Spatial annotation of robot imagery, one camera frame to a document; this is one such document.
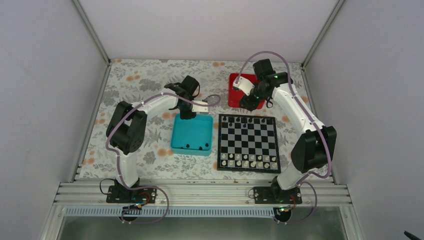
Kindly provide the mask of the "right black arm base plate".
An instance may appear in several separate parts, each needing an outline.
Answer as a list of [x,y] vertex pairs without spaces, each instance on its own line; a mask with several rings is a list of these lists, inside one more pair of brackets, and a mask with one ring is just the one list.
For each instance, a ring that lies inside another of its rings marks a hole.
[[257,205],[284,205],[284,204],[302,204],[302,194],[299,188],[295,187],[289,190],[272,188],[271,186],[255,186],[253,190],[253,199]]

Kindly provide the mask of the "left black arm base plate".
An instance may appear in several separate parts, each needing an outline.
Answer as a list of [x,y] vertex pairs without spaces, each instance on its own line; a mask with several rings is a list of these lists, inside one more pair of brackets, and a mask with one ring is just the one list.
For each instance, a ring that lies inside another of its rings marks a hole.
[[118,204],[154,204],[156,196],[157,190],[154,188],[128,190],[124,187],[111,185],[105,201]]

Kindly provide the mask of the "teal plastic tray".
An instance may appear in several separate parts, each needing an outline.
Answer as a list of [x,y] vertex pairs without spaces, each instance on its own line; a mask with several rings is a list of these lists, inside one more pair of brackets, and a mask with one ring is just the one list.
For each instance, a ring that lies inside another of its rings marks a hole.
[[209,156],[212,152],[213,117],[197,115],[192,119],[175,116],[170,148],[175,154]]

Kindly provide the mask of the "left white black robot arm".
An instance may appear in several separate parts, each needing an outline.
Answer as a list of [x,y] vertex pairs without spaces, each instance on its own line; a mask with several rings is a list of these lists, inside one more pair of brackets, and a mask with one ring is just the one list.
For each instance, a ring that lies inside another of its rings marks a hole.
[[209,105],[195,100],[199,88],[199,82],[188,75],[182,82],[169,83],[158,94],[141,102],[121,101],[117,104],[106,130],[105,143],[105,148],[116,155],[117,177],[112,195],[128,203],[139,197],[136,151],[144,142],[151,118],[167,110],[179,110],[179,118],[187,122],[198,113],[208,113]]

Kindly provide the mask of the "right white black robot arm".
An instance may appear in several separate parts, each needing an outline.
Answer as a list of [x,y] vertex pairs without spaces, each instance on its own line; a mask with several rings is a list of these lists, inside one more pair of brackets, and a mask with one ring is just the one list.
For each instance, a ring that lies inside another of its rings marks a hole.
[[332,171],[332,159],[337,132],[333,126],[325,126],[307,108],[292,82],[290,71],[277,73],[269,59],[253,64],[257,83],[238,75],[232,87],[244,93],[239,107],[248,111],[257,108],[261,101],[278,104],[289,118],[297,134],[297,142],[291,150],[291,163],[274,180],[271,198],[278,204],[290,197],[290,189],[299,187],[309,175],[327,178]]

